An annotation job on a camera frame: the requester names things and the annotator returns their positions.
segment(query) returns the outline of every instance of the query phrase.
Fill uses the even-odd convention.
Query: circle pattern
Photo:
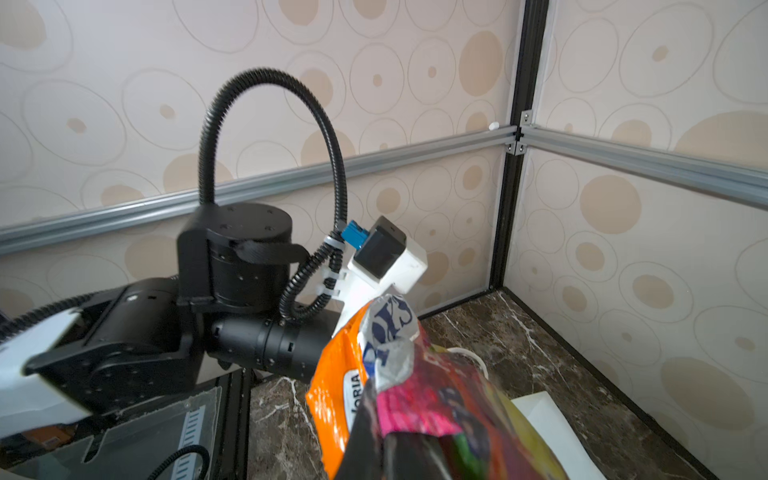
[[[627,265],[619,275],[619,290],[634,311],[655,322],[679,322],[694,308],[685,280],[658,263]]]
[[[262,0],[264,12],[287,41],[309,45],[323,38],[333,19],[333,3],[323,0]]]
[[[126,170],[92,174],[80,189],[85,208],[112,207],[159,194],[149,180]]]
[[[592,18],[571,33],[560,53],[558,73],[574,93],[590,91],[608,76],[619,49],[618,32],[605,18]]]
[[[456,57],[448,42],[427,38],[419,43],[408,63],[408,85],[416,100],[436,104],[451,91],[456,76]]]
[[[632,395],[632,379],[627,369],[613,356],[601,350],[589,349],[582,353],[589,363],[594,365],[607,379],[628,396]]]
[[[661,342],[640,318],[621,310],[608,310],[600,317],[600,335],[615,356],[625,362],[649,366],[661,357]]]
[[[256,37],[259,6],[254,0],[174,0],[173,3],[184,28],[210,50],[237,53],[245,50]]]
[[[147,235],[136,240],[125,250],[125,266],[136,280],[175,275],[176,239]]]
[[[357,104],[371,114],[392,110],[400,100],[405,74],[400,58],[390,47],[371,44],[352,60],[349,86]]]
[[[704,352],[729,372],[768,383],[768,316],[740,306],[715,306],[696,317]]]
[[[413,203],[420,210],[432,211],[448,200],[452,184],[451,174],[444,167],[429,167],[413,184]]]
[[[469,202],[453,217],[453,234],[462,240],[480,232],[485,223],[485,206],[480,202]]]
[[[570,207],[578,196],[576,170],[555,158],[545,162],[536,174],[536,192],[541,202],[555,210]]]
[[[547,259],[535,250],[526,250],[520,254],[518,268],[523,280],[533,290],[541,292],[552,284],[552,268]]]
[[[350,27],[363,37],[384,35],[394,25],[398,0],[339,0],[341,13]]]
[[[488,93],[502,72],[502,44],[490,31],[474,34],[464,45],[458,59],[458,79],[464,91],[473,97]]]
[[[507,0],[462,0],[462,5],[469,21],[478,27],[485,27],[502,14]]]
[[[725,36],[715,54],[713,78],[726,96],[747,103],[768,103],[768,86],[755,74],[768,71],[768,3],[743,16]]]
[[[705,118],[677,141],[674,150],[747,167],[768,168],[768,115],[729,111]]]
[[[444,110],[433,108],[416,118],[411,130],[411,143],[417,144],[453,135],[453,120]]]
[[[283,145],[273,141],[255,141],[240,152],[235,173],[237,178],[254,177],[296,166],[296,158]]]
[[[561,276],[554,282],[554,302],[575,322],[589,323],[598,315],[597,297],[575,276]]]
[[[285,210],[290,215],[293,221],[293,232],[291,233],[291,241],[298,243],[299,245],[306,245],[312,238],[312,233],[315,228],[313,226],[312,217],[302,207],[293,204],[278,204],[277,208]]]
[[[372,121],[360,137],[360,154],[402,147],[408,143],[406,131],[391,118]]]
[[[559,333],[563,340],[575,349],[581,348],[581,341],[578,338],[578,331],[573,322],[558,313],[547,313],[544,315],[544,321]]]
[[[79,165],[105,165],[125,149],[125,126],[109,103],[82,85],[42,81],[22,100],[32,136],[54,155]]]
[[[496,112],[493,105],[485,100],[475,100],[458,118],[458,132],[464,134],[471,131],[485,131],[495,121]]]
[[[372,218],[385,216],[395,221],[408,208],[410,192],[399,178],[385,178],[376,183],[368,193],[368,214]]]
[[[435,285],[445,277],[450,269],[451,262],[448,255],[443,252],[432,252],[427,254],[427,270],[419,279],[422,285]]]
[[[2,113],[0,113],[0,145],[3,149],[0,184],[24,177],[32,168],[32,145],[21,128]]]
[[[528,238],[544,253],[555,253],[563,247],[565,230],[557,215],[550,210],[535,210],[528,215]]]
[[[163,172],[165,193],[197,189],[197,154],[184,154],[174,158]],[[233,180],[230,170],[221,162],[216,162],[215,181],[222,184]]]
[[[0,226],[16,225],[49,217],[72,214],[78,208],[59,194],[37,187],[12,187],[0,190]]]
[[[419,306],[422,311],[430,310],[441,303],[447,302],[450,298],[451,294],[448,289],[442,285],[435,285],[422,295]]]
[[[661,383],[688,415],[718,429],[740,431],[754,423],[752,399],[722,370],[677,357],[661,366]]]
[[[0,276],[0,310],[10,318],[50,301],[51,296],[37,283],[14,276]]]
[[[471,270],[472,267],[481,263],[485,254],[485,249],[478,241],[470,240],[469,242],[464,242],[454,250],[451,256],[451,268],[455,272]]]
[[[749,298],[768,308],[768,238],[753,243],[736,260],[736,281]]]
[[[596,122],[591,105],[580,98],[567,98],[554,106],[547,119],[547,128],[591,137]]]
[[[169,71],[139,71],[125,82],[123,109],[143,139],[169,150],[197,145],[205,103],[182,77]]]
[[[637,404],[672,437],[680,442],[699,460],[706,460],[709,451],[707,441],[693,420],[672,405],[659,399],[645,397],[638,399]]]
[[[347,218],[353,220],[362,220],[365,213],[362,209],[360,198],[351,191],[347,191]],[[333,229],[333,208],[335,197],[333,192],[329,192],[317,204],[315,209],[315,222],[320,231],[327,235]]]
[[[477,197],[488,186],[491,165],[479,155],[468,158],[456,173],[456,194],[465,200]]]
[[[565,245],[565,256],[574,272],[590,282],[610,280],[618,267],[614,248],[593,232],[574,233]]]
[[[83,292],[96,292],[128,283],[128,277],[115,262],[95,255],[70,255],[48,270],[48,286],[59,298]]]
[[[600,127],[599,136],[622,144],[666,150],[672,138],[672,125],[657,107],[631,104],[609,115]]]
[[[339,142],[339,149],[341,150],[343,160],[356,155],[355,145],[353,145],[344,132],[336,130],[336,139]],[[322,164],[327,161],[330,161],[328,147],[326,146],[323,134],[318,130],[304,141],[304,145],[301,147],[301,164],[306,166]]]
[[[667,94],[690,80],[712,48],[714,26],[692,3],[662,8],[632,33],[621,52],[619,77],[636,97]]]
[[[617,175],[603,175],[584,185],[580,207],[587,223],[601,233],[628,231],[642,212],[637,189]]]
[[[52,72],[72,55],[72,31],[56,2],[0,4],[0,64],[30,73]]]
[[[405,0],[406,11],[417,27],[426,31],[438,31],[448,24],[456,8],[456,0]]]
[[[346,82],[331,57],[319,51],[305,51],[290,61],[286,71],[309,88],[329,118],[339,116],[346,100]],[[288,90],[283,91],[283,94],[298,118],[316,124],[309,108],[296,95]]]
[[[429,214],[419,222],[413,240],[432,252],[442,247],[451,233],[451,221],[444,214]]]

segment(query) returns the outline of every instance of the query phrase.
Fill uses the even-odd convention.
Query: blue connector
[[[362,228],[354,220],[349,222],[344,231],[341,233],[341,237],[349,244],[355,247],[355,250],[360,250],[363,242],[368,238],[368,230]]]

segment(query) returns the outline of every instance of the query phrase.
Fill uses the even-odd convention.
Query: white paper
[[[547,392],[512,400],[558,458],[570,480],[605,480]]]

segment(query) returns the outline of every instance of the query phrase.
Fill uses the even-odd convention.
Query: colorful plastic bag
[[[330,478],[568,478],[503,392],[466,357],[429,342],[402,297],[374,299],[342,332],[323,351],[307,394]],[[356,398],[366,401],[348,424],[350,411],[339,412],[351,369],[365,386]],[[350,431],[353,458],[343,454]]]

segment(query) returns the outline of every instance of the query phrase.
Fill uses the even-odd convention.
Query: black cable
[[[147,480],[157,480],[157,477],[159,477],[161,473],[165,472],[166,468],[173,465],[175,461],[177,461],[180,457],[185,456],[187,453],[197,453],[200,458],[203,459],[203,465],[200,468],[200,474],[197,476],[197,480],[202,480],[205,478],[205,475],[208,473],[208,467],[210,466],[210,454],[208,453],[208,450],[202,445],[188,445],[178,449],[176,452],[171,453],[170,456],[163,460],[163,463],[161,463],[160,466],[158,466],[154,472],[152,472],[147,477]]]
[[[344,163],[336,139],[333,125],[317,101],[312,92],[300,81],[289,74],[273,70],[272,68],[257,68],[239,73],[231,78],[217,93],[214,102],[208,108],[203,122],[203,132],[200,136],[200,204],[215,204],[215,177],[216,149],[219,141],[219,133],[227,111],[245,91],[262,84],[273,84],[287,89],[295,94],[309,108],[323,134],[323,139],[328,148],[328,155],[333,171],[333,187],[335,191],[334,224],[329,234],[335,240],[343,243],[341,230],[346,226],[346,175]],[[343,262],[343,251],[322,243],[317,251],[297,270],[293,278],[288,282],[283,295],[280,297],[280,316],[287,321],[301,322],[319,313],[331,300],[330,295],[319,295],[312,304],[301,306],[296,304],[296,296],[306,286],[310,277],[320,268],[326,260],[330,269],[338,273]],[[336,280],[326,278],[323,281],[326,288],[332,290],[336,286]]]
[[[83,293],[82,295],[58,300],[56,302],[49,303],[48,305],[40,306],[34,310],[30,310],[29,312],[17,316],[8,322],[0,323],[0,343],[3,343],[11,337],[32,328],[51,315],[63,312],[64,310],[70,309],[74,306],[82,305],[83,303],[89,301],[93,295],[96,295],[97,293],[100,292]]]

